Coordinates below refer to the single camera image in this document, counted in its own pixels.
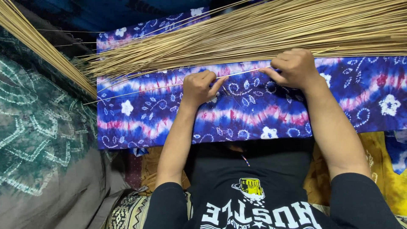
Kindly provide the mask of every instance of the dry straw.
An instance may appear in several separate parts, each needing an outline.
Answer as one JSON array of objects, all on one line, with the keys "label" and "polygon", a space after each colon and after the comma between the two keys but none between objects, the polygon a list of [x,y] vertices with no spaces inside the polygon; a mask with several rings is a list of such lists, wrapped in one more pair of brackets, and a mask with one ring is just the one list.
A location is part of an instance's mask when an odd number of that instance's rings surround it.
[{"label": "dry straw", "polygon": [[0,25],[96,98],[96,88],[90,81],[31,25],[10,0],[0,0]]},{"label": "dry straw", "polygon": [[[291,48],[316,57],[406,55],[405,0],[273,0],[131,41],[84,59],[113,82],[189,65],[265,60]],[[119,76],[141,72],[131,77]]]}]

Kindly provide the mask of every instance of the black t-shirt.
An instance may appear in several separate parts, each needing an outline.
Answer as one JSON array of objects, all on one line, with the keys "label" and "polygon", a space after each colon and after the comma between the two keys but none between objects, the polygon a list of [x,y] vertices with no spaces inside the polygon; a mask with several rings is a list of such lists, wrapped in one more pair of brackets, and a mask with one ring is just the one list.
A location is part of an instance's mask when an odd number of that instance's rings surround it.
[{"label": "black t-shirt", "polygon": [[346,173],[331,182],[330,216],[307,203],[304,189],[293,189],[278,174],[264,176],[248,167],[204,181],[187,219],[182,187],[164,183],[153,192],[145,229],[399,229],[376,184]]}]

